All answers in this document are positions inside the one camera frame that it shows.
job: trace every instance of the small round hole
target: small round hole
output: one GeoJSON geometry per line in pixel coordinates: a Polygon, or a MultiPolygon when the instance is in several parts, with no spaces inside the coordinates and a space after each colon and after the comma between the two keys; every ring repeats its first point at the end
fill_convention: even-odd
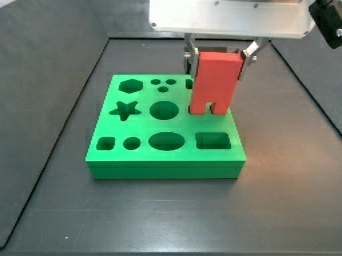
{"type": "Polygon", "coordinates": [[[165,86],[161,86],[157,88],[159,92],[168,92],[168,88],[165,86]]]}
{"type": "Polygon", "coordinates": [[[153,85],[160,84],[160,80],[159,80],[159,79],[153,79],[153,80],[151,80],[151,84],[153,84],[153,85]]]}
{"type": "Polygon", "coordinates": [[[149,108],[149,114],[155,119],[169,120],[179,113],[179,108],[175,103],[169,101],[159,101],[149,108]]]}
{"type": "Polygon", "coordinates": [[[124,140],[123,146],[127,150],[135,150],[140,147],[140,140],[136,137],[131,137],[124,140]]]}
{"type": "Polygon", "coordinates": [[[172,84],[175,84],[175,83],[176,83],[176,80],[173,80],[173,79],[168,79],[168,80],[165,80],[165,83],[167,83],[167,84],[169,84],[169,85],[172,85],[172,84]]]}

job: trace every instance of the green foam block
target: green foam block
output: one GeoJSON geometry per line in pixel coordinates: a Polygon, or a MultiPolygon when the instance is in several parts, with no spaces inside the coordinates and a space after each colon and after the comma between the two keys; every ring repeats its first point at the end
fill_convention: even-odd
{"type": "Polygon", "coordinates": [[[188,75],[115,75],[85,161],[95,179],[238,178],[232,114],[188,113],[188,75]]]}

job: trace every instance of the hole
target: hole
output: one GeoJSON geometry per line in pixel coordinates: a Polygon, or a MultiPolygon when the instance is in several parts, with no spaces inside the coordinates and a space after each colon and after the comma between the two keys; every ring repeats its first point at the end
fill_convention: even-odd
{"type": "Polygon", "coordinates": [[[171,151],[181,148],[185,140],[177,133],[160,132],[151,136],[148,143],[157,150],[171,151]]]}
{"type": "Polygon", "coordinates": [[[159,101],[149,108],[149,114],[155,119],[169,120],[179,113],[179,108],[175,103],[169,101],[159,101]]]}
{"type": "Polygon", "coordinates": [[[165,83],[167,83],[167,84],[169,84],[169,85],[172,85],[172,84],[175,84],[175,83],[176,83],[176,80],[173,80],[173,79],[168,79],[168,80],[165,80],[165,83]]]}
{"type": "Polygon", "coordinates": [[[143,82],[129,79],[120,83],[119,90],[125,93],[135,93],[143,89],[143,82]]]}
{"type": "Polygon", "coordinates": [[[141,114],[141,111],[139,111],[136,107],[137,101],[133,101],[128,104],[125,104],[121,101],[116,102],[117,108],[109,112],[109,115],[119,115],[120,120],[125,121],[131,115],[139,115],[141,114]]]}
{"type": "Polygon", "coordinates": [[[160,86],[160,87],[157,88],[157,91],[159,91],[159,92],[168,92],[168,88],[167,88],[165,86],[160,86]]]}
{"type": "Polygon", "coordinates": [[[115,146],[113,137],[101,137],[97,141],[96,149],[97,150],[112,150],[115,146]]]}
{"type": "Polygon", "coordinates": [[[131,137],[124,140],[123,146],[128,150],[135,150],[140,147],[140,140],[136,137],[131,137]]]}
{"type": "Polygon", "coordinates": [[[185,87],[187,87],[188,90],[192,89],[192,84],[193,84],[192,80],[191,80],[191,79],[187,79],[187,80],[185,80],[185,87]]]}
{"type": "Polygon", "coordinates": [[[230,137],[224,132],[197,132],[197,149],[231,149],[230,137]]]}
{"type": "Polygon", "coordinates": [[[153,84],[153,85],[157,85],[157,84],[160,84],[161,82],[160,82],[160,80],[159,79],[153,79],[153,80],[151,80],[151,84],[153,84]]]}

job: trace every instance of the red block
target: red block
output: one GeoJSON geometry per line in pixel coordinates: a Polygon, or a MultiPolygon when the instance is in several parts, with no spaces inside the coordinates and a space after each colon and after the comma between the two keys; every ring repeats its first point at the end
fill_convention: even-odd
{"type": "Polygon", "coordinates": [[[207,103],[214,115],[226,115],[243,59],[238,53],[200,52],[189,114],[204,115],[207,103]]]}

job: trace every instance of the dark gray surface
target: dark gray surface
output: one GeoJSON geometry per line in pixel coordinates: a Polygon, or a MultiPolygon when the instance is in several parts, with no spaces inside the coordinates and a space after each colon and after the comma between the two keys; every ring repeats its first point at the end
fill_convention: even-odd
{"type": "Polygon", "coordinates": [[[111,76],[181,73],[181,50],[109,42],[4,254],[342,252],[340,137],[271,46],[234,99],[240,178],[92,180],[84,157],[111,76]]]}
{"type": "Polygon", "coordinates": [[[149,0],[88,0],[104,30],[113,38],[180,37],[156,32],[148,23],[149,0]]]}
{"type": "Polygon", "coordinates": [[[84,0],[0,8],[0,247],[107,40],[84,0]]]}
{"type": "Polygon", "coordinates": [[[302,40],[272,43],[342,134],[342,47],[328,47],[316,27],[302,40]]]}

